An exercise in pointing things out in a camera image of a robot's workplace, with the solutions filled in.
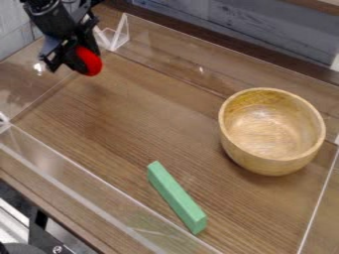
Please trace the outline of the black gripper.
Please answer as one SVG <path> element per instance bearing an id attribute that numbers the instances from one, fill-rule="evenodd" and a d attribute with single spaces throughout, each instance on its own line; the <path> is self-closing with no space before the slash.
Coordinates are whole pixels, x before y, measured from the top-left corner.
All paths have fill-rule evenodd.
<path id="1" fill-rule="evenodd" d="M 72 0 L 21 0 L 24 11 L 44 35 L 38 59 L 54 72 L 64 64 L 70 70 L 86 74 L 82 46 L 97 56 L 98 46 L 92 34 L 98 19 L 92 13 L 93 0 L 78 0 L 77 9 L 68 11 Z"/>

